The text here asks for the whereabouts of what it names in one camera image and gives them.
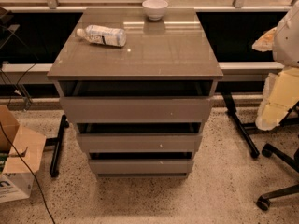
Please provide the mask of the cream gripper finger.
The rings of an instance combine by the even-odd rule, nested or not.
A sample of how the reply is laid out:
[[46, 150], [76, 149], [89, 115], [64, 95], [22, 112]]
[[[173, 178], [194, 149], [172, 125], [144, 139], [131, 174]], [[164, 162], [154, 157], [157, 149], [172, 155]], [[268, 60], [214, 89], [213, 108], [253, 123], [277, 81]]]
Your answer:
[[263, 100], [255, 124], [262, 131], [277, 127], [288, 111], [299, 101], [299, 69], [284, 68], [277, 75], [270, 73], [263, 87]]
[[276, 27], [266, 31], [260, 38], [258, 38], [252, 45], [254, 50], [260, 52], [271, 51], [274, 43], [274, 35]]

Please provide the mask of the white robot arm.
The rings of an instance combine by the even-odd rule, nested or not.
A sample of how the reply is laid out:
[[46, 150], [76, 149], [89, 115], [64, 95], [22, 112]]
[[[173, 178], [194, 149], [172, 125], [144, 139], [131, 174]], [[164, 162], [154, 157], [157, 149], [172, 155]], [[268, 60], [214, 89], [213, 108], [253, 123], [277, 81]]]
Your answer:
[[284, 66], [277, 75], [268, 75], [255, 120], [260, 130], [270, 131], [299, 102], [299, 1], [276, 27], [256, 40], [252, 48], [261, 52], [271, 51], [273, 59]]

